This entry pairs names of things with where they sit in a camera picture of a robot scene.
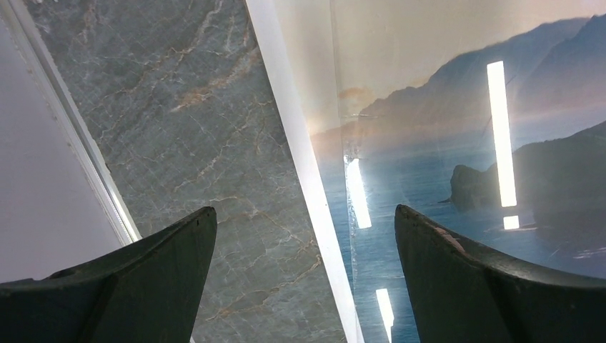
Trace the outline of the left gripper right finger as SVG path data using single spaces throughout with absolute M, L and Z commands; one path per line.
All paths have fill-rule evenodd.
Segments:
M 605 280 L 488 247 L 406 205 L 394 233 L 422 342 L 603 342 Z

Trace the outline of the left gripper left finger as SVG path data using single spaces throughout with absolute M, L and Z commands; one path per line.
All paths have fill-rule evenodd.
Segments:
M 1 285 L 3 342 L 189 342 L 217 237 L 203 207 L 89 262 Z

